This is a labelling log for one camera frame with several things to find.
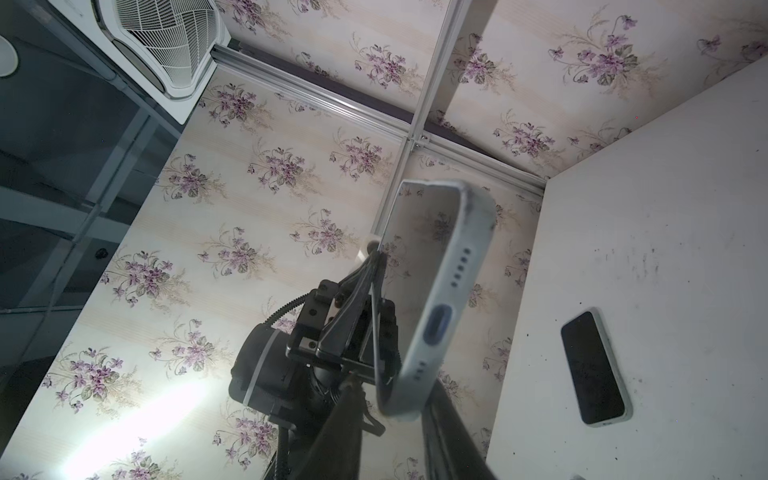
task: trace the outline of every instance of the floral wallpaper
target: floral wallpaper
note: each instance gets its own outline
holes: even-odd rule
[[[328,20],[343,16],[343,5],[353,9],[291,5]],[[257,25],[255,10],[238,12]],[[399,148],[395,138],[300,107],[214,75],[0,458],[0,478],[260,476],[276,427],[228,398],[232,362],[256,324],[353,268]],[[466,178],[498,204],[497,233],[439,376],[485,452],[541,199],[419,151],[406,177]],[[435,214],[424,233],[445,242],[452,221]],[[407,280],[407,245],[395,238],[386,249],[386,281]],[[299,311],[275,327],[290,332]],[[421,478],[419,422],[383,417],[372,386],[366,398],[387,432],[364,434],[361,478]]]
[[[234,38],[410,111],[447,3],[218,0]],[[430,119],[549,178],[767,55],[758,0],[474,0]]]

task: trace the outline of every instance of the white grille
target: white grille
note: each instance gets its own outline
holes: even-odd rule
[[[114,0],[120,26],[133,35],[176,88],[192,85],[216,40],[217,13],[208,0]]]

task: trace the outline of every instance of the black smartphone screen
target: black smartphone screen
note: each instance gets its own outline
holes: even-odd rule
[[[592,313],[563,325],[561,335],[581,419],[592,425],[621,417],[626,406]]]

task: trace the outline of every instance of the white phone on table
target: white phone on table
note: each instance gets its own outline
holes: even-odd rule
[[[437,379],[475,285],[496,219],[496,204],[462,180],[404,180],[379,251],[388,256],[381,295],[395,304],[398,367],[385,368],[373,311],[379,410],[415,419]],[[372,304],[379,305],[378,289]]]

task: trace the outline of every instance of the black cable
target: black cable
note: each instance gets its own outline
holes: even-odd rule
[[[283,318],[283,315],[288,313],[289,311],[295,309],[299,305],[303,305],[306,298],[309,296],[308,293],[304,293],[302,296],[300,296],[297,299],[291,300],[290,302],[286,303],[285,305],[281,306],[275,313],[270,315],[270,318],[266,319],[266,324],[268,326],[274,325],[274,323]]]
[[[288,478],[288,429],[277,427],[277,453],[275,458],[274,480]]]

